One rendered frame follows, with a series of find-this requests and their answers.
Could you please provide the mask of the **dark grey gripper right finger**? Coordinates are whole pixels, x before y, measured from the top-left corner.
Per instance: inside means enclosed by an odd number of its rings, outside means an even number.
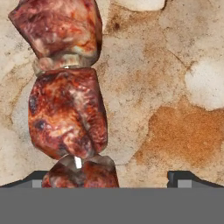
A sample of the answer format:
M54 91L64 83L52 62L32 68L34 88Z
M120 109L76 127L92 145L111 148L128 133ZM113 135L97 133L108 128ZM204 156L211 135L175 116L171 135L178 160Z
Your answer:
M198 178L190 171L168 171L167 178L167 187L169 188L224 188L224 185L218 185Z

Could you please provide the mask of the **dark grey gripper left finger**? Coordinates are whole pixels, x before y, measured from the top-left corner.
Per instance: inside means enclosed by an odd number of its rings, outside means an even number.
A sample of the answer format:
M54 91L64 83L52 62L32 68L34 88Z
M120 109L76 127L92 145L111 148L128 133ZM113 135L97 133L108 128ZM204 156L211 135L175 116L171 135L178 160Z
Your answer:
M6 185L2 185L2 188L41 188L43 177L47 174L47 171L34 171L27 177L11 182Z

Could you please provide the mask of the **red meat kebab skewer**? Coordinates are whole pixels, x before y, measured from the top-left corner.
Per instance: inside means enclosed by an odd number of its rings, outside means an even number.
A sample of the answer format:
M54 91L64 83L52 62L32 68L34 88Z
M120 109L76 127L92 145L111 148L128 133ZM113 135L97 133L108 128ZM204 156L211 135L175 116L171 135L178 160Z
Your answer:
M28 101L31 142L55 159L44 188L113 188L114 161L102 155L108 123L94 63L102 49L95 0L20 0L10 21L37 56Z

